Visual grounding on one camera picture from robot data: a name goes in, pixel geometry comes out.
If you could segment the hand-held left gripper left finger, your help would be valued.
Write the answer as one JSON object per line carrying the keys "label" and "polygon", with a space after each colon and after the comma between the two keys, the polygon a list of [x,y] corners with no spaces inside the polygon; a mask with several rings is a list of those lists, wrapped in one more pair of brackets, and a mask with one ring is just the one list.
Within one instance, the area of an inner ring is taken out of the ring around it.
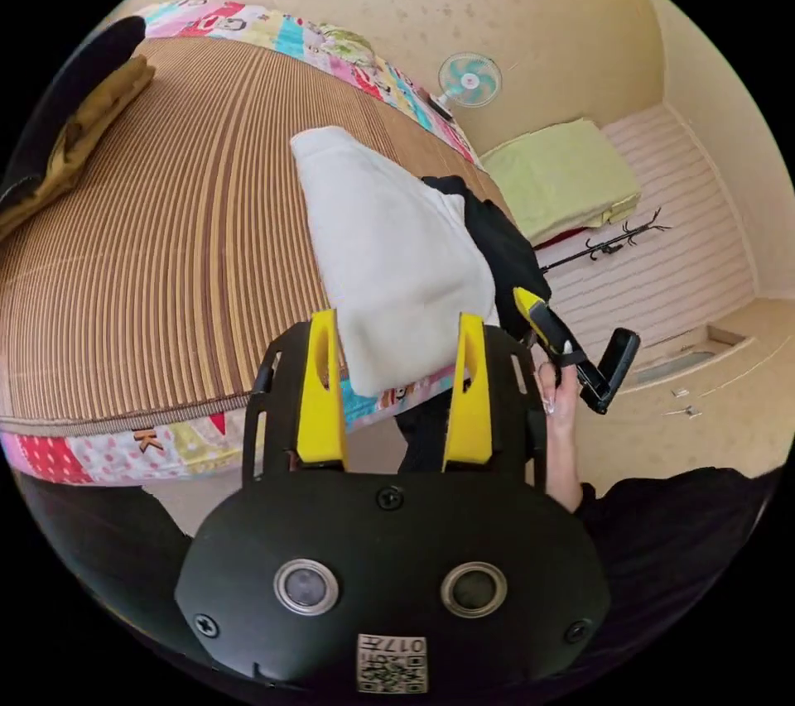
{"label": "hand-held left gripper left finger", "polygon": [[347,443],[334,310],[312,316],[296,427],[296,454],[305,468],[345,468]]}

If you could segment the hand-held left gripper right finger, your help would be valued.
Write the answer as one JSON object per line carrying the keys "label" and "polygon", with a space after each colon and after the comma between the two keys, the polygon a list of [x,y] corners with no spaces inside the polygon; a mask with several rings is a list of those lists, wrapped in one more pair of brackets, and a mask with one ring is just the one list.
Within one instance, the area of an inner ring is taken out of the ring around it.
{"label": "hand-held left gripper right finger", "polygon": [[460,315],[444,470],[483,467],[493,454],[484,321]]}

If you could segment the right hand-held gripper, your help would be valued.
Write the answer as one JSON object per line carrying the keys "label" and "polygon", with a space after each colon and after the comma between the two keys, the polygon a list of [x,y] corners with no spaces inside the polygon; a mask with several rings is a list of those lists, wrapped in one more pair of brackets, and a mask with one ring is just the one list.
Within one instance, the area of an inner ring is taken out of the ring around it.
{"label": "right hand-held gripper", "polygon": [[614,396],[607,364],[596,364],[588,357],[566,324],[541,297],[515,287],[513,301],[526,325],[522,341],[529,346],[538,343],[557,371],[574,367],[581,400],[594,413],[604,415]]}

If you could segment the person's right hand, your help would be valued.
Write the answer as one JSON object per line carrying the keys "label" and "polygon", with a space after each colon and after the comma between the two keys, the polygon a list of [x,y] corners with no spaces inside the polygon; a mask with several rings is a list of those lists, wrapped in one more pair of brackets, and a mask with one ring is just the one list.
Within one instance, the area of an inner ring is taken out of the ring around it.
{"label": "person's right hand", "polygon": [[573,454],[580,392],[577,370],[574,366],[566,366],[558,371],[551,361],[543,360],[535,378],[546,416],[548,458],[553,460]]}

